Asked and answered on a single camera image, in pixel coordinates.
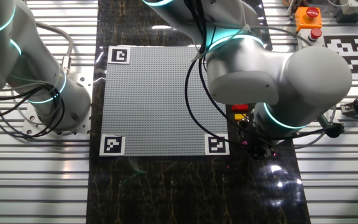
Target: red object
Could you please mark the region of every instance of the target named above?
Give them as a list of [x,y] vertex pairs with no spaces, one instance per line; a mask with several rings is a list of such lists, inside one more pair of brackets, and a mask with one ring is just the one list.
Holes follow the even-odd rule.
[[318,39],[319,37],[321,37],[322,34],[323,32],[319,28],[314,28],[310,31],[310,37],[312,39]]
[[318,10],[315,8],[315,7],[309,7],[307,10],[306,10],[306,16],[309,18],[309,19],[314,19],[316,17],[318,17]]
[[233,105],[231,106],[233,112],[248,112],[248,105]]

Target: gray baseplate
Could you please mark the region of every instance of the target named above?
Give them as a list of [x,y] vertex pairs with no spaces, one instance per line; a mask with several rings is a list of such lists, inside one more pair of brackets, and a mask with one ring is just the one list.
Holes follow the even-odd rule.
[[[130,64],[108,64],[101,133],[125,136],[124,156],[206,154],[205,133],[185,103],[185,78],[195,54],[194,47],[131,47]],[[226,120],[203,90],[198,63],[191,73],[189,99],[202,125],[227,134]]]

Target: dark tabletop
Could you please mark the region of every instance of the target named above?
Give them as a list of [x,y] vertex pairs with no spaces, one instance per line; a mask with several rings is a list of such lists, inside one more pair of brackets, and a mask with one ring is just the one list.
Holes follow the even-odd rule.
[[[260,0],[247,3],[265,16]],[[99,157],[108,46],[192,41],[151,29],[168,24],[141,0],[99,0],[98,20],[87,223],[310,223],[295,150],[262,162],[235,146],[224,157]]]

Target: white robotic arm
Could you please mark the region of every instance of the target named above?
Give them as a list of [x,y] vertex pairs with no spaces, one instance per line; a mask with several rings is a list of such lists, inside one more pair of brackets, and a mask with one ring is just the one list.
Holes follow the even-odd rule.
[[[21,0],[0,0],[0,90],[6,83],[18,87],[34,81],[57,84],[65,104],[64,118],[57,129],[70,129],[87,115],[91,104],[88,92],[70,79],[41,41],[31,10]],[[42,117],[55,111],[47,90],[32,96],[29,102]]]
[[[183,0],[144,0],[172,27],[201,42]],[[270,137],[297,132],[340,102],[351,87],[351,71],[336,52],[307,47],[296,53],[264,49],[255,11],[240,0],[202,0],[207,23],[209,91],[229,105],[257,103],[254,129]]]

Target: emergency stop button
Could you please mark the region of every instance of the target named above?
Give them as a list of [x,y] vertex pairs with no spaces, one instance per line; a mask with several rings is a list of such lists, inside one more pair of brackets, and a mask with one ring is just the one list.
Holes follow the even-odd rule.
[[309,40],[316,41],[319,37],[321,37],[323,32],[319,28],[314,28],[310,31]]
[[315,7],[309,7],[306,10],[306,16],[308,19],[314,19],[314,18],[318,17],[318,15],[319,15],[319,11]]

